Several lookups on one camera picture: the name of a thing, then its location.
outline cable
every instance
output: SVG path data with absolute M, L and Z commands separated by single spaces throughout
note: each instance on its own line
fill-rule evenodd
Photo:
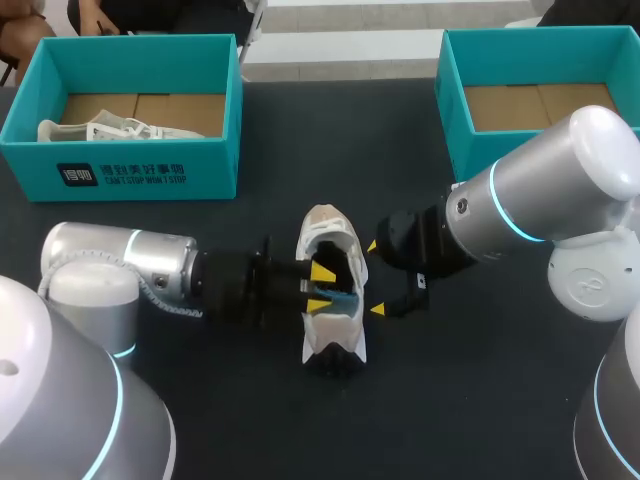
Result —
M 142 275 L 138 273 L 136 268 L 121 260 L 120 258 L 112 255 L 111 253 L 103 252 L 100 250 L 77 250 L 75 252 L 69 253 L 62 257 L 60 260 L 56 261 L 49 270 L 42 276 L 42 280 L 40 281 L 40 285 L 38 285 L 38 295 L 43 299 L 47 299 L 49 294 L 49 287 L 51 285 L 51 280 L 55 273 L 60 270 L 60 268 L 64 267 L 68 263 L 71 263 L 79 258 L 96 258 L 102 260 L 111 265 L 115 265 L 117 267 L 126 268 L 138 279 L 138 284 L 140 285 L 140 290 L 145 296 L 149 299 L 151 303 L 153 303 L 160 310 L 164 310 L 165 312 L 172 313 L 175 315 L 183 315 L 186 317 L 194 317 L 201 318 L 203 313 L 200 310 L 192 309 L 192 308 L 180 308 L 180 307 L 172 307 L 168 303 L 161 300 L 154 292 L 151 290 L 151 287 L 147 283 L 147 281 L 142 278 Z

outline teal box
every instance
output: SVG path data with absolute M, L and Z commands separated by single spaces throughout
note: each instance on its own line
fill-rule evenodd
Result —
M 464 87 L 558 83 L 605 83 L 640 136 L 640 39 L 631 27 L 445 31 L 435 91 L 456 180 L 472 178 L 540 133 L 475 131 Z
M 39 123 L 59 122 L 68 96 L 85 93 L 225 94 L 222 136 L 37 143 Z M 47 38 L 18 90 L 0 148 L 32 202 L 231 199 L 241 123 L 233 35 Z

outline person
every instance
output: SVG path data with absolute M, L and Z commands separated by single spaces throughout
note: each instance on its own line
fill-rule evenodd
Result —
M 555 0 L 538 26 L 557 25 L 631 25 L 640 34 L 640 1 Z
M 126 32 L 234 33 L 244 45 L 258 0 L 69 0 L 78 35 Z
M 18 62 L 16 85 L 22 83 L 40 40 L 55 37 L 43 9 L 44 0 L 0 0 L 0 52 Z

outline shoe box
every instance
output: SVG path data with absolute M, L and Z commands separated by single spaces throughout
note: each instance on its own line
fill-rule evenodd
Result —
M 36 141 L 42 120 L 82 124 L 102 109 L 205 138 Z M 241 123 L 233 35 L 47 38 L 0 150 L 32 202 L 232 199 Z
M 457 181 L 587 105 L 640 136 L 640 39 L 628 26 L 448 30 L 435 83 Z

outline cardboard bottom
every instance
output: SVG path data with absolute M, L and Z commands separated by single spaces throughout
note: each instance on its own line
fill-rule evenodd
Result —
M 544 130 L 579 108 L 618 109 L 605 84 L 465 87 L 477 132 Z
M 226 95 L 82 94 L 69 95 L 60 124 L 78 125 L 100 110 L 148 125 L 179 128 L 205 137 L 222 137 Z

